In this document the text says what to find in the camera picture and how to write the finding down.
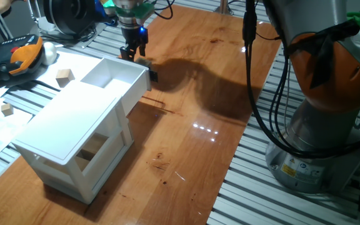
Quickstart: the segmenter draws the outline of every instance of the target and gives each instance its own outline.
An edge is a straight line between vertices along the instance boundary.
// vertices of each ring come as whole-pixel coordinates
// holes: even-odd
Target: white box
[[[150,87],[146,67],[103,59],[81,82],[70,82],[12,143],[45,184],[89,204],[133,143],[126,115]],[[79,160],[94,137],[104,141],[99,150],[88,163]]]

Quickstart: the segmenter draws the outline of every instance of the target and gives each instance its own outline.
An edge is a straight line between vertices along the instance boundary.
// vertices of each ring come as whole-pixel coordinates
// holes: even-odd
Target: wooden table
[[[0,224],[206,223],[251,114],[243,20],[173,9],[172,20],[148,27],[159,83],[130,113],[135,142],[95,200],[87,206],[43,185],[20,157],[0,177]],[[257,31],[276,36],[269,24]],[[256,98],[278,47],[255,40]]]

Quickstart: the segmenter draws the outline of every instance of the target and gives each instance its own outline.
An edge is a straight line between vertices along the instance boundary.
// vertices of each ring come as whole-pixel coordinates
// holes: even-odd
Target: black wire bundle
[[[253,48],[253,41],[255,39],[256,34],[256,13],[255,8],[253,7],[253,3],[249,3],[247,0],[246,4],[246,14],[244,15],[244,27],[243,27],[243,36],[244,36],[244,43],[246,46],[246,69],[247,69],[247,91],[249,96],[249,101],[251,103],[252,111],[255,115],[255,118],[261,127],[262,131],[265,133],[265,135],[272,141],[275,145],[280,147],[282,150],[286,151],[287,153],[304,159],[326,159],[326,158],[333,158],[342,156],[348,153],[351,153],[357,149],[360,148],[360,141],[357,141],[352,144],[344,145],[341,147],[330,147],[330,148],[321,148],[321,149],[307,149],[305,151],[299,150],[295,148],[293,145],[288,143],[286,139],[283,137],[279,124],[278,124],[278,111],[279,111],[279,105],[280,101],[283,95],[286,79],[287,79],[287,73],[288,73],[288,61],[289,56],[287,54],[287,43],[285,39],[285,35],[283,33],[283,30],[279,29],[279,36],[282,40],[283,46],[284,46],[284,68],[281,76],[281,80],[279,83],[279,86],[276,89],[276,92],[273,97],[273,101],[269,110],[269,125],[271,128],[271,131],[266,127],[265,123],[262,120],[261,115],[259,114],[258,108],[256,107],[254,94],[251,86],[251,58],[252,58],[252,48]],[[275,24],[280,24],[278,21],[278,17],[276,15],[276,12],[274,10],[273,5],[268,1],[268,3],[265,5],[269,10],[271,10],[273,19],[277,20],[275,21]],[[281,141],[273,135],[274,128],[272,124],[272,113],[274,108],[274,125],[276,127],[276,131],[278,136],[280,137]]]
[[[173,0],[172,2],[169,2],[169,0],[166,0],[166,2],[167,2],[167,6],[166,6],[166,7],[155,9],[155,10],[163,10],[163,9],[169,8],[169,9],[170,9],[170,16],[169,16],[169,17],[164,17],[164,16],[160,15],[159,13],[157,13],[156,11],[155,11],[154,13],[155,13],[157,16],[159,16],[160,18],[162,18],[162,19],[167,19],[167,20],[172,19],[172,18],[173,18],[173,8],[172,8],[172,5],[173,5],[174,1],[175,1],[175,0]]]
[[[93,38],[97,34],[97,29],[95,26],[90,27],[87,31],[85,31],[86,35],[80,36],[78,38],[74,39],[64,39],[64,38],[57,38],[57,37],[51,37],[51,36],[41,36],[41,38],[45,41],[57,41],[57,42],[71,42],[71,41],[89,41],[91,38]]]

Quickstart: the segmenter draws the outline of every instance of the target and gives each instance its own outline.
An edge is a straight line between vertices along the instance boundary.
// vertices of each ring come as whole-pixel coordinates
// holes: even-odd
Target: wooden cube
[[[98,150],[104,145],[104,143],[108,140],[108,137],[94,134],[90,138],[90,140],[82,147],[80,153],[84,159],[91,161],[93,157],[97,154]]]
[[[61,69],[57,72],[56,81],[59,87],[64,88],[72,80],[74,80],[74,76],[71,69]]]
[[[1,106],[1,112],[4,114],[4,116],[10,116],[13,114],[13,107],[11,104],[7,103],[5,105]]]

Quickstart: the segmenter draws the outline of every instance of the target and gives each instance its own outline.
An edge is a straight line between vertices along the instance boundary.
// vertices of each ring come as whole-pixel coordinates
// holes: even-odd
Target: sticker
[[[281,167],[281,171],[288,176],[309,184],[317,184],[322,176],[324,167],[314,166],[290,154]]]

